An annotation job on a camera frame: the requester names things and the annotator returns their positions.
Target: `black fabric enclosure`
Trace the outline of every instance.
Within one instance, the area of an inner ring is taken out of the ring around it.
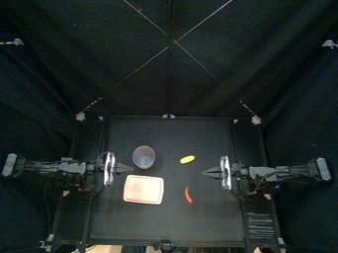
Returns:
[[[336,13],[335,0],[2,0],[0,166],[65,157],[101,116],[257,116],[269,165],[320,156],[333,179],[281,189],[281,238],[336,252]],[[57,195],[43,178],[0,178],[0,252],[42,252]]]

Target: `red chili pepper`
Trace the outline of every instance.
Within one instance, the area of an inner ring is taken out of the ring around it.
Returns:
[[[188,193],[188,187],[184,188],[184,198],[185,198],[185,200],[186,200],[186,202],[188,202],[189,204],[193,203],[193,200],[192,200],[192,198],[190,198],[190,196],[189,196],[189,193]]]

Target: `square plate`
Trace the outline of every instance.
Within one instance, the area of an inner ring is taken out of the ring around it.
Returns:
[[[162,202],[164,179],[129,175],[125,179],[122,200],[125,202],[158,205]]]

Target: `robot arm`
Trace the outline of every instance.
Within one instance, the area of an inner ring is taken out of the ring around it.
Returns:
[[[229,167],[228,157],[220,157],[220,167],[201,172],[204,176],[221,179],[223,190],[235,195],[247,196],[259,192],[271,192],[280,183],[293,178],[311,179],[313,182],[331,180],[324,158],[311,159],[305,165],[271,167],[245,167],[233,163]]]
[[[82,187],[88,175],[102,173],[102,185],[112,186],[113,175],[132,171],[133,168],[116,163],[114,153],[105,152],[105,161],[100,155],[96,161],[77,162],[72,158],[61,158],[57,162],[27,161],[17,154],[7,154],[1,176],[18,177],[21,174],[37,174],[49,176],[61,176],[64,179],[70,177],[73,186]]]

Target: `cable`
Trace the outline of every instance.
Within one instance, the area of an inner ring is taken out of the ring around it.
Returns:
[[[275,172],[267,174],[267,175],[260,179],[259,184],[257,184],[257,186],[256,186],[256,188],[255,188],[255,191],[253,191],[252,193],[255,193],[255,192],[259,190],[259,187],[260,187],[260,184],[261,184],[263,180],[265,180],[268,177],[271,177],[271,176],[275,175],[276,173],[277,173],[277,171],[275,171]]]
[[[313,179],[315,182],[323,181],[321,179],[317,179],[315,176],[312,176],[312,175],[309,175],[309,174],[305,174],[305,173],[301,173],[301,172],[295,172],[295,174],[301,175],[301,176],[305,176],[305,177]]]

